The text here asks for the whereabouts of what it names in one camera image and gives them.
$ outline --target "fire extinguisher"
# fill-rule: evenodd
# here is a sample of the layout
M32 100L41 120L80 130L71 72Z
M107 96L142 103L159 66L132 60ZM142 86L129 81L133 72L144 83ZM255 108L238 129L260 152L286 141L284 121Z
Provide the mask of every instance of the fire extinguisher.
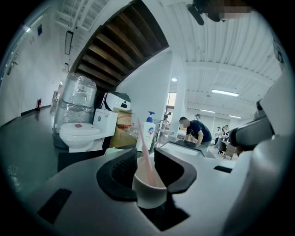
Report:
M40 108L41 108L41 102L42 102L42 100L41 100L41 98L38 100L38 107L37 107L37 111L39 111L40 110Z

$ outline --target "toilet lid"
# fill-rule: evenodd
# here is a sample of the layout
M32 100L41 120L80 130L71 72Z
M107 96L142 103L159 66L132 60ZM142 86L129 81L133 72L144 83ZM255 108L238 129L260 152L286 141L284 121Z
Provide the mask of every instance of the toilet lid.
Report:
M93 124L88 123L67 123L60 127L60 133L67 135L97 135L100 130Z

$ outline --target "plastic wrap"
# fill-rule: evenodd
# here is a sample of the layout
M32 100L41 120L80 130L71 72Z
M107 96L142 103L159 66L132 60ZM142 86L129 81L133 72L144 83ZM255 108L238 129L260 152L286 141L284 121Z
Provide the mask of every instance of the plastic wrap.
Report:
M59 133L60 127L65 123L92 123L94 108L79 106L59 100L54 118L54 132Z
M60 100L92 107L96 95L96 84L89 78L76 73L68 75Z

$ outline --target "white bottle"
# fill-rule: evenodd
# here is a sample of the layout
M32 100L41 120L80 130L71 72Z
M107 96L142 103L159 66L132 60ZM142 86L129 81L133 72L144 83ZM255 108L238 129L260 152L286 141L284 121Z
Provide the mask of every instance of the white bottle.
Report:
M153 135L154 135L155 127L156 127L156 124L153 123L153 118L152 118L152 115L154 114L154 112L149 112L149 113L150 115L147 118L147 121L142 123L143 139L148 150L151 148ZM139 152L142 152L142 138L140 137L140 135L138 136L138 139L137 139L136 149Z

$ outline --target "toothbrush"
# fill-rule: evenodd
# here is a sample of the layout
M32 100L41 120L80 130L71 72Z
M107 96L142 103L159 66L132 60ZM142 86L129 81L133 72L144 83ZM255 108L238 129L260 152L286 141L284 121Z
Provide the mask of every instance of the toothbrush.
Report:
M142 139L142 152L143 152L143 159L144 159L145 169L147 174L147 182L148 182L148 185L156 187L156 183L153 178L153 168L152 168L151 160L149 159L148 148L143 138L142 123L140 121L140 118L138 118L138 128L139 128L140 136Z

